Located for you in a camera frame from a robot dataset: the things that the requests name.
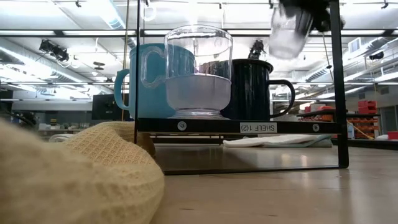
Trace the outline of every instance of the clear glass cup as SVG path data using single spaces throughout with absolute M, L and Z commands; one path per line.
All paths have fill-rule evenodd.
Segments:
M 303 50 L 310 33 L 313 17 L 298 7 L 279 7 L 272 15 L 272 33 L 269 37 L 269 53 L 280 59 L 293 59 Z
M 167 102 L 174 118 L 222 119 L 231 99 L 231 35 L 203 25 L 183 26 L 164 39 Z

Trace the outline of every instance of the mug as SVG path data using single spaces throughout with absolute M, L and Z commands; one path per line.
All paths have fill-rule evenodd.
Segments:
M 140 45 L 140 77 L 138 84 L 138 117 L 139 118 L 169 118 L 175 114 L 167 103 L 165 76 L 167 69 L 187 71 L 193 70 L 193 63 L 176 63 L 166 66 L 164 44 Z M 182 55 L 189 57 L 191 54 L 182 47 L 174 50 L 182 51 Z M 136 107 L 136 49 L 130 51 L 130 69 L 118 72 L 114 84 L 114 98 L 116 104 L 123 110 L 128 110 L 135 117 Z M 130 73 L 129 100 L 126 106 L 122 100 L 121 87 L 123 80 Z
M 269 121 L 285 115 L 293 107 L 295 90 L 287 80 L 269 80 L 274 67 L 256 59 L 236 59 L 232 61 L 231 101 L 221 110 L 221 115 L 229 119 Z M 269 85 L 287 85 L 292 98 L 286 110 L 270 114 Z

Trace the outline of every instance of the red container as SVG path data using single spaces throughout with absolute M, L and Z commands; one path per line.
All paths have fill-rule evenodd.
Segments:
M 358 102 L 358 108 L 364 108 L 364 107 L 376 107 L 376 101 L 374 100 L 363 100 Z
M 360 114 L 376 114 L 377 110 L 375 108 L 358 108 Z
M 398 131 L 389 131 L 388 132 L 388 140 L 398 139 Z

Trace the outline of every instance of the towel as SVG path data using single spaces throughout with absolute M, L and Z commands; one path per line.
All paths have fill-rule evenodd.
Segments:
M 1 223 L 149 223 L 164 175 L 133 140 L 134 123 L 101 123 L 47 143 L 0 121 Z
M 311 134 L 286 134 L 280 136 L 269 136 L 261 138 L 243 138 L 234 141 L 223 141 L 226 147 L 332 147 L 331 135 L 311 135 Z

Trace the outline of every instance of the ceiling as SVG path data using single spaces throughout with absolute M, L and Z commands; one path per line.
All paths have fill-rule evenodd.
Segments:
M 101 7 L 107 0 L 80 0 L 81 7 L 75 5 L 74 0 L 0 0 L 0 29 L 110 29 L 104 21 L 109 8 Z M 126 22 L 127 2 L 114 0 L 120 17 Z M 273 9 L 269 8 L 266 0 L 224 0 L 222 9 L 219 1 L 202 0 L 198 4 L 183 0 L 151 1 L 150 8 L 144 7 L 147 17 L 153 20 L 141 19 L 141 29 L 174 29 L 179 26 L 194 23 L 206 24 L 225 29 L 270 29 Z M 398 8 L 391 4 L 387 9 L 381 9 L 383 1 L 352 0 L 341 1 L 341 15 L 346 25 L 345 29 L 395 29 L 398 27 L 396 14 Z M 378 2 L 378 4 L 360 4 Z M 137 26 L 137 2 L 131 1 L 129 7 L 129 29 Z M 42 55 L 39 45 L 42 39 L 49 39 L 53 43 L 68 49 L 71 58 L 77 59 L 76 66 L 69 66 L 69 71 L 82 75 L 96 82 L 103 82 L 106 78 L 113 78 L 116 72 L 123 69 L 124 41 L 121 38 L 38 38 L 38 37 L 10 37 L 9 41 L 38 55 L 56 62 L 49 55 Z M 255 40 L 261 39 L 267 46 L 267 37 L 235 37 L 234 58 L 247 58 L 249 48 Z M 343 50 L 353 37 L 343 38 Z M 295 60 L 278 60 L 270 56 L 266 60 L 273 64 L 273 78 L 292 78 L 291 71 L 309 71 L 326 62 L 326 50 L 331 56 L 331 38 L 323 40 L 320 37 L 308 38 L 303 52 Z M 145 37 L 141 43 L 163 43 L 162 37 Z M 105 63 L 104 70 L 96 71 L 93 62 Z

